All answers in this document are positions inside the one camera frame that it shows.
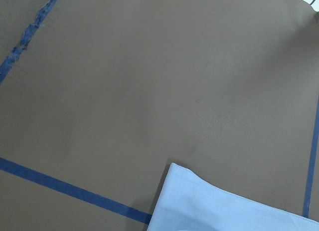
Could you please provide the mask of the light blue t-shirt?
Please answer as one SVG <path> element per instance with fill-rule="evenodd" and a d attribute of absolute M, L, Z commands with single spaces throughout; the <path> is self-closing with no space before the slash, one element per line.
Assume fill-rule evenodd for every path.
<path fill-rule="evenodd" d="M 316 221 L 211 185 L 171 163 L 150 231 L 317 231 Z"/>

